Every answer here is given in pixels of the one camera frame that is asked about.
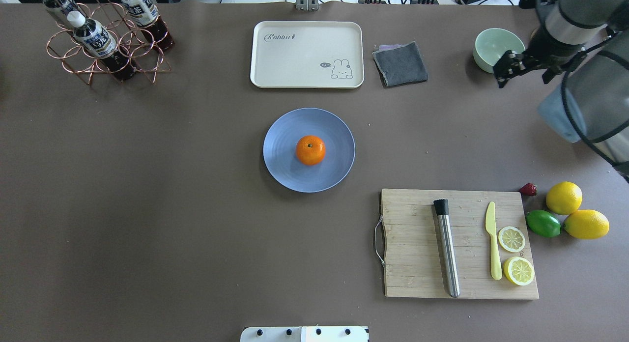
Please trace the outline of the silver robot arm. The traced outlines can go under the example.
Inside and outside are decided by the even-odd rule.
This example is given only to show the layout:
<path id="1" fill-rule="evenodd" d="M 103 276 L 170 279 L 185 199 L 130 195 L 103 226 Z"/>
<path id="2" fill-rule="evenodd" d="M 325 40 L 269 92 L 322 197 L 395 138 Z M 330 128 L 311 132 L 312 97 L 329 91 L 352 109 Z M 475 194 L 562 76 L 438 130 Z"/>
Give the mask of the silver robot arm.
<path id="1" fill-rule="evenodd" d="M 568 142 L 583 142 L 629 175 L 629 0 L 520 0 L 539 28 L 525 51 L 504 51 L 493 67 L 499 87 L 533 70 L 559 86 L 538 107 Z"/>

